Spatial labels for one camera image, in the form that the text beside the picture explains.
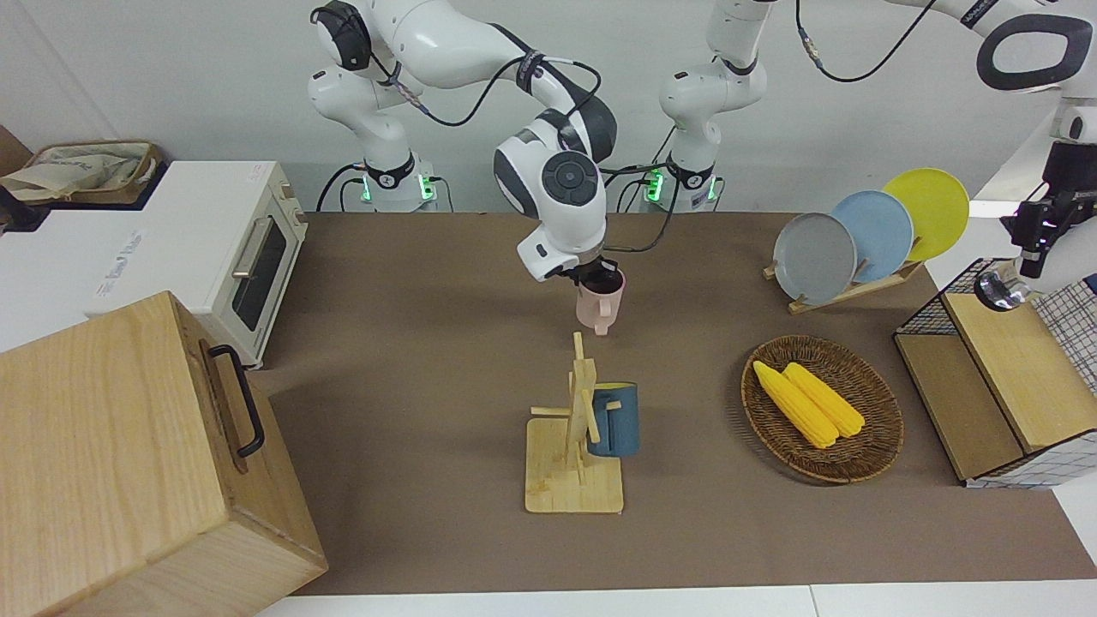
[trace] yellow corn cob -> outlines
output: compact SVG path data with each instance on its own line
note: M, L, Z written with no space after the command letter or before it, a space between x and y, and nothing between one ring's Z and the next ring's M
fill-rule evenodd
M790 363L784 369L783 374L818 405L826 417L830 418L830 422L838 428L838 435L852 437L861 431L864 426L864 416L822 379L796 362Z
M755 361L754 369L766 394L812 446L821 450L834 446L838 429L806 394L765 362Z

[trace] black metal handle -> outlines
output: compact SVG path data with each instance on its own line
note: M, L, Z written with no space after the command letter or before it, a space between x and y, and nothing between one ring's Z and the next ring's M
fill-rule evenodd
M248 385L248 377L244 373L244 363L240 362L239 354L236 352L236 349L233 349L231 345L218 345L210 348L211 358L225 355L228 355L229 359L233 360L233 369L236 371L236 381L240 382L240 392L244 394L244 404L248 407L248 417L251 418L251 428L256 434L251 441L236 451L240 458L246 459L258 452L259 448L263 447L263 441L267 440L267 435L263 433L263 423L259 419L259 410L256 408L256 400L251 396L251 386Z

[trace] yellow plate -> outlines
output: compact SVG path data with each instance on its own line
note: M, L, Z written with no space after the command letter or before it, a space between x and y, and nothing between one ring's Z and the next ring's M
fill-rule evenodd
M920 238L911 249L911 261L925 261L952 248L968 228L968 190L948 171L912 169L887 182L884 192L903 202L914 222L914 236Z

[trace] brown table mat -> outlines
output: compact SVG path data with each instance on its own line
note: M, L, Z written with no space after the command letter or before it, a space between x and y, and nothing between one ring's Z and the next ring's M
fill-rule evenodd
M640 383L624 514L531 515L529 407L566 403L578 328L570 282L533 282L514 251L534 223L310 218L255 373L331 564L303 594L1097 576L1052 493L958 486L891 339L932 295L925 272L793 317L760 276L789 215L676 217L657 249L621 256L618 324L586 336L602 381ZM644 244L660 221L613 216L610 239ZM841 343L887 380L906 445L886 473L813 486L755 451L743 362L787 334Z

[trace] blue mug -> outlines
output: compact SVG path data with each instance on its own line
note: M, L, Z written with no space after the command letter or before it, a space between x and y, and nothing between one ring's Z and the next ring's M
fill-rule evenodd
M601 441L587 444L596 457L631 457L640 450L640 400L635 383L595 384L595 422Z

